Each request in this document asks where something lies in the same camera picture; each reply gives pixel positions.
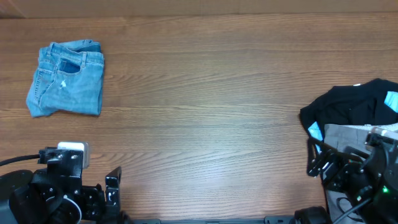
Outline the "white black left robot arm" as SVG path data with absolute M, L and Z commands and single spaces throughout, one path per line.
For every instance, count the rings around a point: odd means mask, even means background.
M 123 223 L 120 167 L 105 177 L 104 186 L 86 186 L 82 181 L 86 156 L 78 149 L 46 147 L 1 165 L 29 159 L 46 167 L 1 176 L 1 223 Z

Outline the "light blue denim jeans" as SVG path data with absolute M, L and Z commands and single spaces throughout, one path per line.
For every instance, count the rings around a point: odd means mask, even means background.
M 98 116 L 103 81 L 104 55 L 99 42 L 52 42 L 39 50 L 26 105 L 32 117 L 50 116 L 56 111 Z

